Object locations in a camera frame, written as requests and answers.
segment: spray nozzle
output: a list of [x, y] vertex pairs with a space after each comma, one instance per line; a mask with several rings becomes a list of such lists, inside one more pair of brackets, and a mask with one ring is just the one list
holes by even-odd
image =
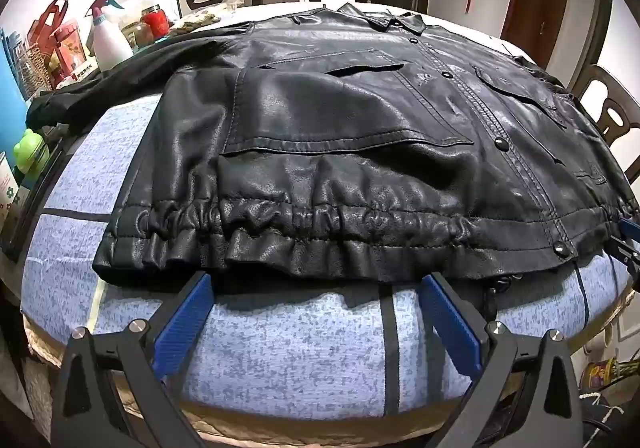
[[105, 5], [113, 5], [117, 9], [124, 9], [124, 7], [118, 4], [115, 0], [95, 0], [95, 2], [91, 4], [91, 7], [89, 7], [85, 16], [89, 16], [95, 8], [101, 9], [102, 7], [105, 7]]

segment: blue cylinder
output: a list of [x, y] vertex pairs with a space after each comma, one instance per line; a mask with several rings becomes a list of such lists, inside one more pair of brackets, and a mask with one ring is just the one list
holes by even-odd
[[27, 104], [0, 48], [0, 151], [6, 153], [12, 169], [15, 166], [14, 146], [26, 129], [26, 117]]

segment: red jar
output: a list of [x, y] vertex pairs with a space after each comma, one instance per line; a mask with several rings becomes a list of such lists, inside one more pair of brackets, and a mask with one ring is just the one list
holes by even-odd
[[143, 10], [140, 21], [151, 27], [151, 32], [156, 40], [164, 38], [169, 33], [169, 20], [166, 19], [166, 14], [164, 14], [159, 5]]

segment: red bag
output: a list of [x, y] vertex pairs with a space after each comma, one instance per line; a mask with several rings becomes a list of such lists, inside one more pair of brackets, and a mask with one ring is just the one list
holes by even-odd
[[[37, 45], [40, 48], [40, 53], [44, 59], [44, 64], [49, 65], [51, 55], [56, 49], [56, 41], [51, 37], [51, 33], [55, 31], [66, 14], [66, 8], [69, 7], [67, 0], [62, 0], [62, 9], [58, 7], [58, 2], [61, 0], [54, 0], [49, 4], [47, 10], [42, 13], [38, 20], [34, 20], [27, 34], [27, 39], [30, 45]], [[47, 25], [47, 19], [49, 15], [53, 14], [53, 21], [51, 25]]]

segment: green toy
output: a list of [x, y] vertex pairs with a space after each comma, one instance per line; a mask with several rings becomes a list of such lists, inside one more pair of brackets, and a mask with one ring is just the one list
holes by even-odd
[[40, 134], [27, 128], [14, 146], [15, 163], [27, 179], [35, 181], [49, 160], [49, 148]]

